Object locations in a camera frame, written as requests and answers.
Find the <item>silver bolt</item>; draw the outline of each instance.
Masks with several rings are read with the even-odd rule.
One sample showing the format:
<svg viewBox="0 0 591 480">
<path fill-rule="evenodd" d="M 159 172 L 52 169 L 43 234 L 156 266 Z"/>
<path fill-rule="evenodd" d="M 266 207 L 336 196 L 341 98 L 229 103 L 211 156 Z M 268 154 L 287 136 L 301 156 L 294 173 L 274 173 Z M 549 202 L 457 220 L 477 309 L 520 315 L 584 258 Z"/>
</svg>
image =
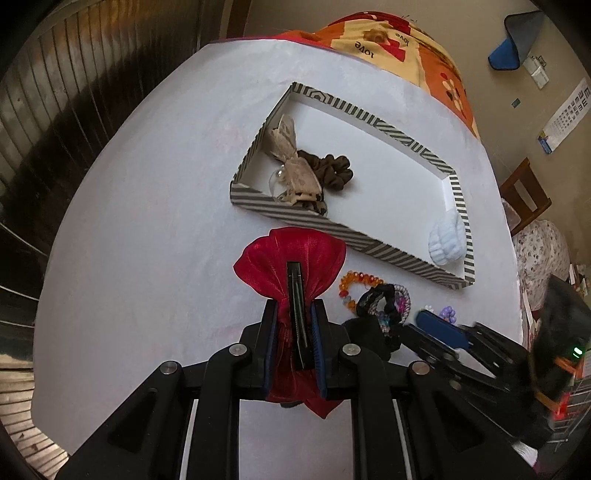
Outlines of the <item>silver bolt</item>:
<svg viewBox="0 0 591 480">
<path fill-rule="evenodd" d="M 241 356 L 247 352 L 248 348 L 246 348 L 246 345 L 241 343 L 234 343 L 234 345 L 232 345 L 229 350 L 231 355 Z"/>
<path fill-rule="evenodd" d="M 178 365 L 173 360 L 168 360 L 160 365 L 160 372 L 164 375 L 170 375 L 176 372 Z"/>
<path fill-rule="evenodd" d="M 431 371 L 431 367 L 426 362 L 414 362 L 413 372 L 417 375 L 427 375 Z"/>
<path fill-rule="evenodd" d="M 361 347 L 354 343 L 347 343 L 347 345 L 343 345 L 343 353 L 349 356 L 359 355 L 361 353 Z"/>
</svg>

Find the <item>wooden chair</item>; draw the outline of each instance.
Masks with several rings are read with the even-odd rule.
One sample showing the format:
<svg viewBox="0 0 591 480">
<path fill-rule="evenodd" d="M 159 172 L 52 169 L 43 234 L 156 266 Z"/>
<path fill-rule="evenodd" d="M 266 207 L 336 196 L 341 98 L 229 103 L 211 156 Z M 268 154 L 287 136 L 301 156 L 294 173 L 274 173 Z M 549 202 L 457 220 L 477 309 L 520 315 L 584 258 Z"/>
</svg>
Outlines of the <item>wooden chair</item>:
<svg viewBox="0 0 591 480">
<path fill-rule="evenodd" d="M 517 181 L 520 181 L 531 199 L 535 203 L 535 210 L 530 209 L 524 202 L 519 192 L 515 188 Z M 550 205 L 550 200 L 544 193 L 544 189 L 537 178 L 535 178 L 534 172 L 531 170 L 529 159 L 525 159 L 515 171 L 509 176 L 506 182 L 501 185 L 499 189 L 501 197 L 503 197 L 519 214 L 521 221 L 519 224 L 511 230 L 511 236 L 515 235 L 520 230 L 523 230 L 527 225 L 538 218 L 543 211 L 545 211 Z"/>
</svg>

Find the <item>white table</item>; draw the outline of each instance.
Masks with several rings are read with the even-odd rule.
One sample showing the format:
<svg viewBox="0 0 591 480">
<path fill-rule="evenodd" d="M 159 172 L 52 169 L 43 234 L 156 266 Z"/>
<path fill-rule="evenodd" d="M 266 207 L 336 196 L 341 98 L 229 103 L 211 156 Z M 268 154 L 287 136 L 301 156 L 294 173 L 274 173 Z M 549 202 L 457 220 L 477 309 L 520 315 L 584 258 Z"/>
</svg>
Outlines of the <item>white table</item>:
<svg viewBox="0 0 591 480">
<path fill-rule="evenodd" d="M 343 272 L 407 286 L 412 316 L 426 304 L 451 304 L 459 323 L 479 321 L 520 341 L 517 266 L 495 178 L 484 148 L 453 113 L 341 54 L 274 40 L 209 45 L 151 92 L 106 146 L 54 243 L 35 328 L 33 420 L 69 452 L 162 361 L 207 360 L 260 320 L 265 300 L 232 266 L 248 243 L 282 224 L 233 207 L 229 182 L 295 80 L 396 125 L 462 182 L 475 285 L 451 291 L 351 249 Z M 337 285 L 322 298 L 330 320 L 343 322 L 350 314 Z M 393 360 L 413 358 L 403 349 Z M 349 410 L 344 404 L 323 421 L 305 407 L 243 402 L 241 478 L 352 478 Z"/>
</svg>

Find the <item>orange beaded bracelet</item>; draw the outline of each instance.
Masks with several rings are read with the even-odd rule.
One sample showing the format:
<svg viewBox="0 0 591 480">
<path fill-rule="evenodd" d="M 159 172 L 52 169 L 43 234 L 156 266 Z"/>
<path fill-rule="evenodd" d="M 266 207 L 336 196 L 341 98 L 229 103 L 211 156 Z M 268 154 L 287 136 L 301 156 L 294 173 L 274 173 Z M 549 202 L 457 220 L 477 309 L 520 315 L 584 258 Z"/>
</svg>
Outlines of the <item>orange beaded bracelet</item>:
<svg viewBox="0 0 591 480">
<path fill-rule="evenodd" d="M 351 299 L 349 295 L 349 287 L 353 283 L 361 283 L 363 285 L 367 285 L 368 287 L 376 287 L 384 283 L 381 278 L 374 277 L 373 275 L 367 275 L 363 272 L 354 272 L 349 270 L 343 278 L 340 279 L 339 284 L 339 297 L 343 299 L 343 304 L 355 313 L 355 309 L 357 307 L 357 302 Z"/>
</svg>

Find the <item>patterned blanket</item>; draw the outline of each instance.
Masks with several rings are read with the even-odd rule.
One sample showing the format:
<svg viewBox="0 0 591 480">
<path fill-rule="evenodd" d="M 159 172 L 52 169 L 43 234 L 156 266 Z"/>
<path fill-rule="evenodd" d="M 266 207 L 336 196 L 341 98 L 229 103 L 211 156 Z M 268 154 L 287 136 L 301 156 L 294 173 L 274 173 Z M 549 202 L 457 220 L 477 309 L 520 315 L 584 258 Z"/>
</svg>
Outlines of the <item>patterned blanket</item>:
<svg viewBox="0 0 591 480">
<path fill-rule="evenodd" d="M 453 60 L 425 32 L 400 17 L 360 12 L 316 33 L 291 30 L 274 38 L 348 53 L 398 75 L 443 103 L 480 138 Z"/>
</svg>

